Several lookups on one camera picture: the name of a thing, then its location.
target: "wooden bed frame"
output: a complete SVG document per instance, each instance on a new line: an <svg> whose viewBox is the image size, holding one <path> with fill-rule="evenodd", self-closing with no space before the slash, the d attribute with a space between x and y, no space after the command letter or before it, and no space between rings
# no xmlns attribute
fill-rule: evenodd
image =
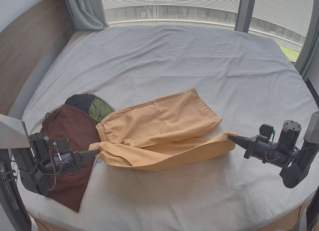
<svg viewBox="0 0 319 231"><path fill-rule="evenodd" d="M32 71L71 26L64 0L43 0L0 33L0 114L9 115Z"/></svg>

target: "curtain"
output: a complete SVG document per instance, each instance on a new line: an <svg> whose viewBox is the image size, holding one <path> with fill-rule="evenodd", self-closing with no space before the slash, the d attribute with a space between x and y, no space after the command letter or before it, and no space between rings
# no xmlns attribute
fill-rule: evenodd
<svg viewBox="0 0 319 231"><path fill-rule="evenodd" d="M308 79L313 65L319 58L319 0L314 0L310 25L305 39L305 43L297 62L295 64L296 70L301 74L304 81Z"/></svg>
<svg viewBox="0 0 319 231"><path fill-rule="evenodd" d="M75 30L101 30L108 27L102 0L65 0Z"/></svg>

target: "white bed sheet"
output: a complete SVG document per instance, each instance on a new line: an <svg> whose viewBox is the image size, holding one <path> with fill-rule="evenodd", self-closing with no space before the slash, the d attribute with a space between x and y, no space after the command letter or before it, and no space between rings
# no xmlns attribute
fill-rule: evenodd
<svg viewBox="0 0 319 231"><path fill-rule="evenodd" d="M301 146L318 108L293 65L270 38L185 26L128 26L75 34L43 78L23 120L41 129L47 112L89 93L119 110L196 88L223 132L251 137L263 123L279 137L299 122ZM147 172L97 163L80 212L31 193L18 180L33 216L68 230L254 230L286 215L319 183L315 158L307 178L286 188L280 169L243 158L239 146L220 157Z"/></svg>

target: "khaki trousers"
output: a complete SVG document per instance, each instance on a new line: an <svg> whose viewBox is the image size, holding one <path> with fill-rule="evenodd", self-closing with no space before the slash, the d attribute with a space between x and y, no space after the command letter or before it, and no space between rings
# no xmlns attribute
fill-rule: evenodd
<svg viewBox="0 0 319 231"><path fill-rule="evenodd" d="M89 149L112 166L172 169L233 150L227 137L235 133L201 138L221 121L192 89L109 114L96 126L101 142Z"/></svg>

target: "clothing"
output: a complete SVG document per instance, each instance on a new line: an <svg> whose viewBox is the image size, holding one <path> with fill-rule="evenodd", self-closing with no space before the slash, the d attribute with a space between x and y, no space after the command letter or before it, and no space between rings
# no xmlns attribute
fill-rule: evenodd
<svg viewBox="0 0 319 231"><path fill-rule="evenodd" d="M93 99L89 109L89 115L96 124L100 123L102 119L113 112L115 112L113 107L98 97Z"/></svg>
<svg viewBox="0 0 319 231"><path fill-rule="evenodd" d="M66 99L65 104L70 105L70 106L75 106L75 107L85 111L88 114L94 97L95 97L95 95L89 95L89 94L77 95L77 94L75 94L75 95L69 97L68 99Z"/></svg>
<svg viewBox="0 0 319 231"><path fill-rule="evenodd" d="M100 140L92 118L84 111L71 105L63 105L61 109L57 109L50 114L42 122L42 132L46 133L51 143L62 137L68 138L70 148L74 151L88 150L91 143ZM61 177L57 175L56 184L46 197L52 198L78 213L93 162L94 158L84 162L84 168L80 170L79 176ZM67 175L76 175L77 173L77 170L74 170Z"/></svg>
<svg viewBox="0 0 319 231"><path fill-rule="evenodd" d="M195 89L125 108L97 126L101 142L89 150L106 164L148 171L172 169L207 160L235 148L224 133L211 140L200 136L220 124Z"/></svg>
<svg viewBox="0 0 319 231"><path fill-rule="evenodd" d="M110 106L106 101L95 95L81 94L73 95L66 99L66 105L75 106L87 114L95 121L96 124L102 121L107 115L114 112L112 106Z"/></svg>

